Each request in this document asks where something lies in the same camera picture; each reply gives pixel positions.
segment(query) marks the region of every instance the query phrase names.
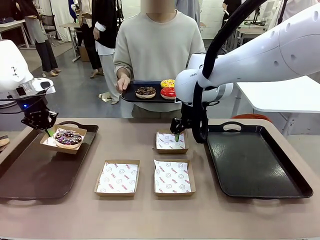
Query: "donut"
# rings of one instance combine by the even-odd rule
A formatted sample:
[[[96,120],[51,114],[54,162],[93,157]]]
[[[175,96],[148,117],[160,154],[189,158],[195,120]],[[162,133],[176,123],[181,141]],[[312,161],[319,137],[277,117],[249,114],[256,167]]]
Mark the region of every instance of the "donut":
[[[152,86],[139,87],[135,95],[140,99],[152,99],[156,95],[156,89]]]
[[[166,80],[163,80],[161,83],[161,87],[162,88],[174,88],[175,87],[175,80],[173,79],[166,79]]]
[[[76,131],[62,130],[56,133],[54,140],[60,148],[75,149],[81,145],[82,136]]]
[[[174,100],[176,98],[175,88],[174,87],[162,88],[161,97],[168,100]]]

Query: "beige sweatshirt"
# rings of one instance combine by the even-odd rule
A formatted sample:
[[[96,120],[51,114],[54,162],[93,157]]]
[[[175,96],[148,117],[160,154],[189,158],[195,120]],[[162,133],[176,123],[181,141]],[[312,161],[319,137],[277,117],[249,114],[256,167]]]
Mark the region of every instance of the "beige sweatshirt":
[[[186,69],[194,53],[204,53],[198,25],[177,12],[167,23],[151,20],[145,13],[126,19],[119,30],[114,54],[115,70],[125,67],[136,81],[175,79]],[[181,108],[177,103],[136,103],[154,112]]]

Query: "yellow glazed donut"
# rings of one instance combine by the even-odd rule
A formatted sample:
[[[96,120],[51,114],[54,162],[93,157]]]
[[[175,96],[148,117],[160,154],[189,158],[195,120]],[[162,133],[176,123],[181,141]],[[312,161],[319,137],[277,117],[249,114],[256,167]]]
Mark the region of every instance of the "yellow glazed donut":
[[[166,80],[163,80],[161,82],[161,87],[162,88],[174,88],[175,87],[175,80],[173,79],[166,79]]]

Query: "chair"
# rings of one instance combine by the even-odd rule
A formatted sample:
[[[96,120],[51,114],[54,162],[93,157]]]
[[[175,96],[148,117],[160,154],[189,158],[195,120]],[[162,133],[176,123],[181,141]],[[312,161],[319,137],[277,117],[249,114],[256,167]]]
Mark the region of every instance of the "chair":
[[[41,15],[41,21],[46,34],[49,35],[51,43],[54,46],[51,33],[55,32],[55,38],[59,41],[61,40],[55,23],[55,15]]]

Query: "black serving tray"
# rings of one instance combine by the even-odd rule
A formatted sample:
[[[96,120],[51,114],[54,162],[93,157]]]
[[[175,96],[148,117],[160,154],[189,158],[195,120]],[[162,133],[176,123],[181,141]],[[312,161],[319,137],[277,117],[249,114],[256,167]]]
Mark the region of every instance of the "black serving tray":
[[[0,164],[0,199],[56,200],[72,188],[98,131],[97,125],[82,125],[86,135],[76,154],[47,150],[40,146],[45,132],[32,130]]]
[[[241,130],[228,129],[238,125]],[[265,127],[208,127],[207,144],[222,191],[254,199],[310,198],[313,190]]]
[[[123,91],[121,98],[130,103],[158,103],[170,104],[175,100],[164,99],[161,96],[161,81],[131,81],[127,89]],[[141,99],[136,96],[136,90],[141,87],[153,87],[156,90],[155,97],[151,99]]]

